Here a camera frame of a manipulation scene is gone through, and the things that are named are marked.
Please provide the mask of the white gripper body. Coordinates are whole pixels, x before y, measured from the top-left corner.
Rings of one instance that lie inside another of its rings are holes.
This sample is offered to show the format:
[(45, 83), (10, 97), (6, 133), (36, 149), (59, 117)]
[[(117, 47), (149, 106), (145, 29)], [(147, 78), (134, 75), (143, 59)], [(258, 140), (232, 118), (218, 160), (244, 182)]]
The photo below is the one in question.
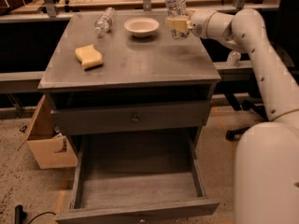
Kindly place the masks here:
[(199, 38), (208, 38), (208, 25), (215, 10), (197, 10), (191, 15), (192, 34)]

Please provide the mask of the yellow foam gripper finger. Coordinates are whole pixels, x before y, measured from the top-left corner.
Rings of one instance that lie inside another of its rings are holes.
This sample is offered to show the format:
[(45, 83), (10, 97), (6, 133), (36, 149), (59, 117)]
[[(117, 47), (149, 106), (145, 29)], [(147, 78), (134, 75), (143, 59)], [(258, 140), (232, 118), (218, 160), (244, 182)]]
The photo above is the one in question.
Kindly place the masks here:
[(172, 30), (187, 33), (192, 29), (191, 20), (187, 16), (167, 17), (166, 25)]

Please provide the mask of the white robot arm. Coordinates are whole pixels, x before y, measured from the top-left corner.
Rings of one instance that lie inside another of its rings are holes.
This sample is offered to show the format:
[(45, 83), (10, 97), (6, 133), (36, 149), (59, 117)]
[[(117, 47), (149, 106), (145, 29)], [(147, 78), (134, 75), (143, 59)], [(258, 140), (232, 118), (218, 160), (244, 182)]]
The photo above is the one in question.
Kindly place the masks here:
[(299, 224), (299, 86), (267, 37), (261, 14), (194, 10), (167, 26), (246, 52), (267, 122), (241, 136), (235, 152), (235, 224)]

